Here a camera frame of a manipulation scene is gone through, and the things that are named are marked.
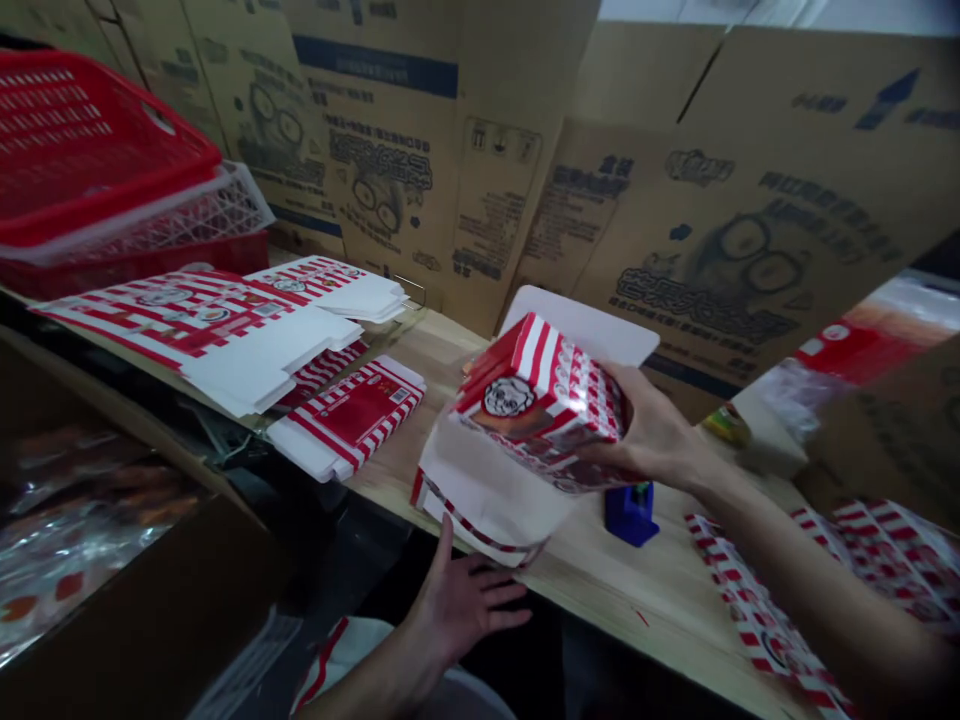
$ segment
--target wooden table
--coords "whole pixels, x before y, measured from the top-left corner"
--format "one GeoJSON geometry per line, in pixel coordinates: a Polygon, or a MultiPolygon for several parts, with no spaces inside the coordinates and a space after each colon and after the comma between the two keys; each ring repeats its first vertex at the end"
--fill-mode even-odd
{"type": "MultiPolygon", "coordinates": [[[[167,368],[95,333],[66,327],[223,412],[167,368]]],[[[410,505],[417,461],[437,413],[459,385],[463,360],[487,342],[431,310],[411,311],[402,323],[380,332],[381,349],[421,374],[428,390],[421,407],[347,487],[436,534],[437,524],[410,505]]],[[[269,420],[253,416],[240,422],[262,431],[269,420]]],[[[727,452],[722,446],[718,450],[727,452]]],[[[804,504],[789,483],[767,478],[761,487],[784,509],[804,504]]],[[[641,549],[604,529],[601,500],[600,494],[585,497],[554,534],[523,576],[531,590],[750,713],[778,720],[820,717],[798,691],[749,663],[683,521],[701,510],[692,498],[658,486],[660,534],[641,549]]]]}

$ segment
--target human hand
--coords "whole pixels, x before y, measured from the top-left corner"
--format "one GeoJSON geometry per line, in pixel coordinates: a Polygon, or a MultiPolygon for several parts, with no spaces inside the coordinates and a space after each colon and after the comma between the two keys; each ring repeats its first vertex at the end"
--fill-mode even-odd
{"type": "Polygon", "coordinates": [[[418,638],[441,672],[455,665],[487,635],[523,625],[530,610],[496,610],[523,597],[527,588],[513,582],[512,570],[482,570],[490,561],[475,553],[450,558],[453,523],[443,516],[440,542],[430,571],[401,627],[418,638]]]}
{"type": "Polygon", "coordinates": [[[638,368],[600,364],[630,402],[629,427],[620,442],[586,445],[577,455],[588,462],[615,465],[698,494],[709,482],[708,476],[716,477],[725,463],[638,368]]]}

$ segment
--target red plastic basket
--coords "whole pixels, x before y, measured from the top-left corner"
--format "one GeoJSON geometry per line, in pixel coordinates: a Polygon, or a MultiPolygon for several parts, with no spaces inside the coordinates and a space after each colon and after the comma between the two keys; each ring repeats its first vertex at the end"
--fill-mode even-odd
{"type": "Polygon", "coordinates": [[[221,238],[61,267],[38,267],[15,260],[0,260],[0,284],[34,300],[56,300],[67,295],[183,270],[196,263],[206,263],[215,270],[249,275],[270,265],[267,255],[267,232],[264,230],[253,235],[221,238]]]}
{"type": "Polygon", "coordinates": [[[220,161],[173,110],[93,60],[0,53],[0,254],[28,259],[48,240],[211,179],[220,161]]]}

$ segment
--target left hand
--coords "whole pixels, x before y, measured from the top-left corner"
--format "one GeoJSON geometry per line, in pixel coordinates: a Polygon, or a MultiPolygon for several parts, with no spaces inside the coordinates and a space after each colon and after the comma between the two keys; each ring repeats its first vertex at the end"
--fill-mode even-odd
{"type": "Polygon", "coordinates": [[[419,639],[442,671],[487,635],[519,627],[533,616],[530,610],[496,610],[527,593],[513,581],[512,570],[481,570],[490,561],[480,553],[452,560],[452,548],[453,523],[444,515],[437,553],[401,626],[419,639]]]}

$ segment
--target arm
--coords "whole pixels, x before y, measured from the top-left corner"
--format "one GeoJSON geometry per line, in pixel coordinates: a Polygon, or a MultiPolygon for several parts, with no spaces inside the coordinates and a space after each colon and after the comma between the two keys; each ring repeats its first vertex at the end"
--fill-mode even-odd
{"type": "Polygon", "coordinates": [[[868,715],[922,702],[947,681],[951,648],[841,567],[735,467],[721,460],[634,368],[610,365],[633,408],[619,443],[584,459],[693,495],[723,525],[804,639],[868,715]]]}
{"type": "Polygon", "coordinates": [[[408,717],[482,638],[530,620],[529,610],[494,609],[526,594],[512,571],[482,571],[487,560],[479,554],[451,560],[452,547],[453,524],[444,516],[437,554],[407,617],[297,720],[408,717]]]}

